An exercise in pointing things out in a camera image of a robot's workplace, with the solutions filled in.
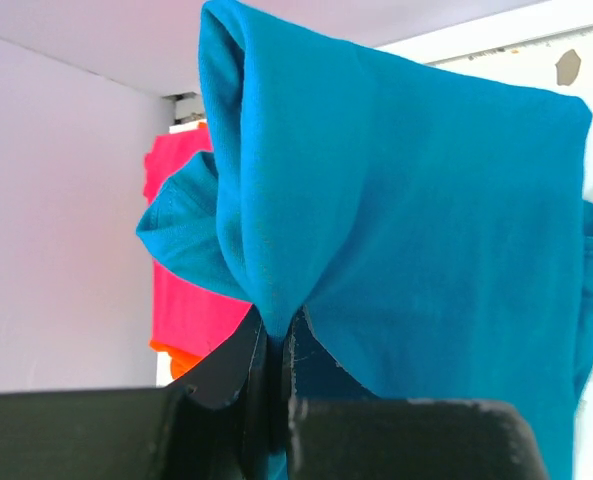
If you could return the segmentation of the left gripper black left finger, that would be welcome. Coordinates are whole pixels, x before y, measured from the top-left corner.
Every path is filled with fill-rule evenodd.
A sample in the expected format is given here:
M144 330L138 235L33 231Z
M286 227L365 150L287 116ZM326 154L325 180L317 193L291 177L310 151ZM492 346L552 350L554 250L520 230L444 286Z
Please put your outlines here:
M256 310L165 387L0 394L0 479L265 479Z

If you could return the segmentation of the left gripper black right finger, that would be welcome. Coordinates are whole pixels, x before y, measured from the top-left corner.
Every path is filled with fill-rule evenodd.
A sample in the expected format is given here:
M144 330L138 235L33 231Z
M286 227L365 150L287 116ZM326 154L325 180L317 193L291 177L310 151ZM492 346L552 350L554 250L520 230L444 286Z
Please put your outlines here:
M487 400L380 399L315 339L306 310L286 341L292 479L545 479L517 410Z

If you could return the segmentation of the blue t shirt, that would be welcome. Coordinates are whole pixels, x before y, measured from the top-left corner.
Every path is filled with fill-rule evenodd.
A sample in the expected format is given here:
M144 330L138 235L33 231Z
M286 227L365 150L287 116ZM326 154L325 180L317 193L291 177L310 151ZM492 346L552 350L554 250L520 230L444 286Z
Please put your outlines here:
M174 275L316 338L385 398L514 405L573 468L593 365L592 114L577 97L421 65L236 1L201 12L209 152L137 226Z

